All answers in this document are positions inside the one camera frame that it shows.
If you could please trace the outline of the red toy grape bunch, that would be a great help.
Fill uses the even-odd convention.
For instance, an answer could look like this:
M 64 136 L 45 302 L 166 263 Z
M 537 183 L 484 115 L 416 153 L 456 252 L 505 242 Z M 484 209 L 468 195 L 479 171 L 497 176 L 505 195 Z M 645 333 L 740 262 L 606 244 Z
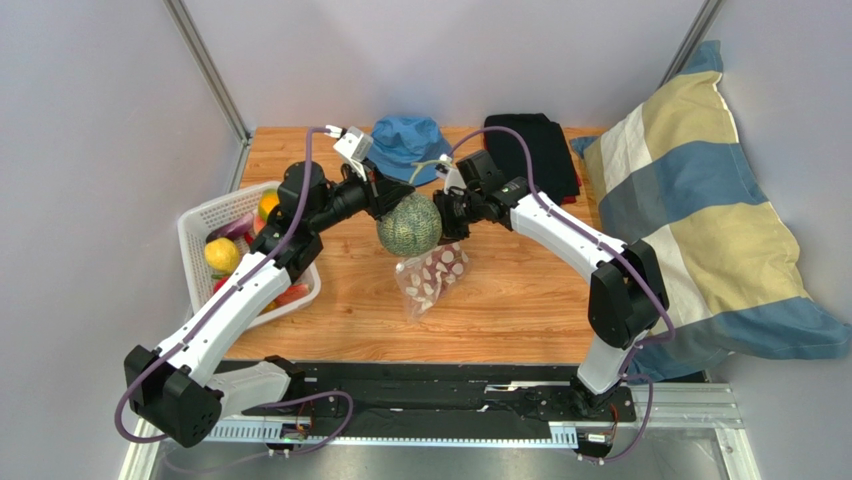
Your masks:
M 459 245 L 438 247 L 426 258 L 423 279 L 453 283 L 465 275 L 468 263 L 469 257 Z

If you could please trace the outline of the green netted toy melon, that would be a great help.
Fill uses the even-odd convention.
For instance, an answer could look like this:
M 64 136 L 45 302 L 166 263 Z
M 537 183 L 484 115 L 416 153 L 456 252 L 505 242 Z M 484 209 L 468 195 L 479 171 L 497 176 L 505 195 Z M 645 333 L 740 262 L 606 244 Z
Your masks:
M 416 257 L 435 248 L 442 236 L 438 208 L 426 196 L 412 193 L 377 223 L 384 249 L 398 257 Z

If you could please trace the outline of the clear dotted zip top bag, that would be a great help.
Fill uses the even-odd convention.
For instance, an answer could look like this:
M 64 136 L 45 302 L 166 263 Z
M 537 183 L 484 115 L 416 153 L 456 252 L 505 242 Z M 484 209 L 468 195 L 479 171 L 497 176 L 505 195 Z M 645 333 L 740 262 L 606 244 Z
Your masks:
M 395 267 L 395 279 L 408 319 L 418 322 L 460 284 L 469 269 L 470 259 L 460 242 L 400 261 Z

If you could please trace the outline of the yellow toy lemon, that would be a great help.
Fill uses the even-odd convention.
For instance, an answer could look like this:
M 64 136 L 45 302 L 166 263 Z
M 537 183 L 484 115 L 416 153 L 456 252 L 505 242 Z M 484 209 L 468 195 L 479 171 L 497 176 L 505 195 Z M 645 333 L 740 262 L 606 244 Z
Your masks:
M 226 237 L 215 239 L 204 247 L 204 259 L 214 270 L 224 273 L 233 273 L 241 260 L 237 245 Z

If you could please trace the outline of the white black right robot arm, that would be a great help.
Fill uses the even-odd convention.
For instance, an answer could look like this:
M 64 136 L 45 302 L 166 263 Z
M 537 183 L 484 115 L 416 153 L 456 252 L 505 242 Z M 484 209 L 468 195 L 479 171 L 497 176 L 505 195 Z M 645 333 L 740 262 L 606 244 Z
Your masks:
M 433 194 L 444 241 L 467 238 L 474 223 L 497 223 L 545 247 L 587 282 L 594 338 L 570 385 L 572 402 L 582 414 L 601 409 L 624 379 L 630 355 L 667 314 L 669 300 L 654 249 L 586 225 L 523 177 L 506 179 L 484 150 L 456 163 L 443 156 L 436 171 L 444 181 Z

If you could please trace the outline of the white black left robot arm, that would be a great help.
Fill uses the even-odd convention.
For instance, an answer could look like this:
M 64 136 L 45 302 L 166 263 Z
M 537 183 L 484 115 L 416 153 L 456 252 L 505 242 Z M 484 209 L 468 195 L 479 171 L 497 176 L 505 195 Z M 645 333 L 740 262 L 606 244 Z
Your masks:
M 142 440 L 123 427 L 125 408 L 159 430 L 156 441 L 191 448 L 221 418 L 285 398 L 293 368 L 279 357 L 229 374 L 216 369 L 260 312 L 313 264 L 321 232 L 359 212 L 381 219 L 416 191 L 372 162 L 362 174 L 350 165 L 341 171 L 344 179 L 335 183 L 310 161 L 289 166 L 277 205 L 226 284 L 156 348 L 138 345 L 127 354 L 127 389 L 114 415 L 125 439 Z

